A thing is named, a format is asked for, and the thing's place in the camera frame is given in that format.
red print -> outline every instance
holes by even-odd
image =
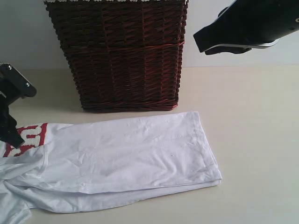
[[[18,128],[18,133],[25,140],[25,143],[19,149],[6,144],[4,157],[19,156],[31,148],[42,146],[45,141],[46,131],[47,124]]]

table surface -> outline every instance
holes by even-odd
[[[223,181],[99,212],[32,210],[26,224],[299,223],[299,65],[186,68],[179,107],[171,112],[85,113],[68,70],[25,70],[38,89],[18,100],[19,125],[85,123],[199,111]]]

folded t-shirt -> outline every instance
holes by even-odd
[[[0,145],[0,224],[29,209],[70,213],[220,184],[197,112],[19,129],[20,149]]]

brown wicker basket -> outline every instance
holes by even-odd
[[[85,110],[178,105],[187,0],[45,4]]]

wicker basket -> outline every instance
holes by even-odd
[[[45,4],[85,110],[178,105],[187,0]]]

